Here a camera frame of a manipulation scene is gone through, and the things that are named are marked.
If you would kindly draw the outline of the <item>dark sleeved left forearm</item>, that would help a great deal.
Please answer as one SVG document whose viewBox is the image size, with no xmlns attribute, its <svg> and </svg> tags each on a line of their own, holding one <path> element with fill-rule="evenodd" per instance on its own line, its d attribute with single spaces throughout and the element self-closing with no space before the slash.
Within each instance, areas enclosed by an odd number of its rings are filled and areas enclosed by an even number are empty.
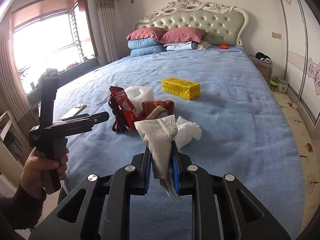
<svg viewBox="0 0 320 240">
<path fill-rule="evenodd" d="M 40 191 L 40 198 L 35 198 L 19 185 L 13 197 L 1 197 L 1 220 L 14 230 L 24 230 L 35 226 L 43 210 L 47 194 Z"/>
</svg>

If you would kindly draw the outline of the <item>person's left hand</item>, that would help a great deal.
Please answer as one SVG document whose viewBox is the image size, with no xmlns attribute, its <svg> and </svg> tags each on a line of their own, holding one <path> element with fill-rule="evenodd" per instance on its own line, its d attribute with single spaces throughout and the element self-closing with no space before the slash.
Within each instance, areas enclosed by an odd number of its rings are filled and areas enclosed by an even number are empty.
<svg viewBox="0 0 320 240">
<path fill-rule="evenodd" d="M 36 199 L 41 199 L 44 182 L 42 173 L 44 171 L 57 170 L 59 180 L 67 177 L 67 161 L 69 150 L 65 147 L 64 154 L 59 161 L 41 158 L 36 155 L 36 148 L 33 148 L 25 162 L 20 185 L 24 191 Z"/>
</svg>

